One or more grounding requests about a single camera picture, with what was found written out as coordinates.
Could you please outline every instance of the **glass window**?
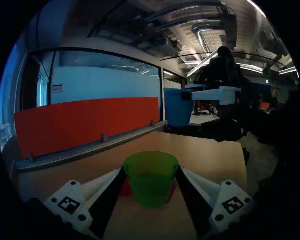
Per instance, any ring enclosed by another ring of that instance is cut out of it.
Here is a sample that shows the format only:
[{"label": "glass window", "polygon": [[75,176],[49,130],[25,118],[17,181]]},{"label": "glass window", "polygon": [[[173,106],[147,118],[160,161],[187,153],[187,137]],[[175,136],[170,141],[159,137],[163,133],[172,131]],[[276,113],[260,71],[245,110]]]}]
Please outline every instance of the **glass window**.
[{"label": "glass window", "polygon": [[14,134],[14,103],[16,82],[14,76],[18,75],[16,63],[18,61],[18,51],[16,45],[11,50],[0,84],[0,149]]},{"label": "glass window", "polygon": [[38,76],[37,84],[37,107],[47,105],[47,83],[41,74]]},{"label": "glass window", "polygon": [[[123,97],[158,97],[161,112],[159,68],[95,52],[60,51],[51,77],[51,104]],[[61,91],[53,91],[61,85]]]}]

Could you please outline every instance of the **floor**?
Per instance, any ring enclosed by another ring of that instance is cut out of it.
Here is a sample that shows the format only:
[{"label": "floor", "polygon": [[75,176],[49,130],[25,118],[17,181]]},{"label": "floor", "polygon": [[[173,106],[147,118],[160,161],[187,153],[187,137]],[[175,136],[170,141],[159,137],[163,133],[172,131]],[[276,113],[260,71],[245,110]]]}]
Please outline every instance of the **floor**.
[{"label": "floor", "polygon": [[238,140],[243,148],[247,148],[250,157],[247,169],[247,193],[251,196],[258,191],[258,183],[270,177],[278,163],[275,149],[271,145],[259,143],[255,135],[248,132],[247,136]]}]

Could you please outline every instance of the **red object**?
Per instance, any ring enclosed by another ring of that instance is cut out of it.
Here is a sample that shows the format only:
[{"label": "red object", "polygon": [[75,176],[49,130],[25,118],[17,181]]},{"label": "red object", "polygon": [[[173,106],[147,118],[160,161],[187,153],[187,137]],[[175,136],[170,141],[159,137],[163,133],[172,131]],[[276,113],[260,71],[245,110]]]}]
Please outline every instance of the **red object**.
[{"label": "red object", "polygon": [[159,121],[157,97],[64,102],[14,114],[22,156],[41,156]]},{"label": "red object", "polygon": [[170,202],[175,189],[176,189],[176,182],[173,181],[173,185],[172,185],[171,191],[169,193],[169,197],[168,197],[167,203]]},{"label": "red object", "polygon": [[123,187],[121,189],[120,196],[127,197],[130,196],[131,194],[132,194],[132,190],[130,188],[129,180],[128,178],[126,178]]},{"label": "red object", "polygon": [[260,108],[268,109],[270,107],[270,103],[268,102],[261,102],[260,103]]}]

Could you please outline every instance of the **wall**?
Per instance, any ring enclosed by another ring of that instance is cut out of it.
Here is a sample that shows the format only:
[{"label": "wall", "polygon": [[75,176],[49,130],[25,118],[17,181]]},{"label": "wall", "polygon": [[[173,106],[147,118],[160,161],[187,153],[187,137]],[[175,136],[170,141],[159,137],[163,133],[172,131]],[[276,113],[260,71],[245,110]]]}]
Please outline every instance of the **wall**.
[{"label": "wall", "polygon": [[165,88],[179,88],[181,89],[181,84],[177,82],[170,81],[168,79],[164,79],[164,87]]},{"label": "wall", "polygon": [[145,62],[149,62],[156,66],[165,68],[168,71],[186,77],[186,72],[183,72],[182,69],[178,68],[178,59],[176,58],[160,61],[161,58],[155,57],[140,49],[101,37],[66,37],[62,40],[61,46],[93,48],[109,52],[115,52],[133,58],[137,58]]},{"label": "wall", "polygon": [[161,107],[160,79],[146,74],[97,67],[55,67],[52,85],[55,84],[62,84],[62,92],[51,93],[52,104],[99,98],[158,97]]}]

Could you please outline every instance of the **ceiling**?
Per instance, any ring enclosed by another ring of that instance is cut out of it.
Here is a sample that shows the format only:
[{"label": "ceiling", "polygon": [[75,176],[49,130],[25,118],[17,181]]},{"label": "ceiling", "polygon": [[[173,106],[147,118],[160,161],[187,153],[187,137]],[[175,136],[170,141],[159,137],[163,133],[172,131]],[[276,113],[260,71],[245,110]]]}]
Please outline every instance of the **ceiling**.
[{"label": "ceiling", "polygon": [[247,0],[78,0],[63,34],[109,38],[159,58],[189,54],[179,58],[185,72],[195,64],[184,61],[203,60],[222,45],[241,53],[234,54],[237,63],[268,74],[293,66],[266,17]]}]

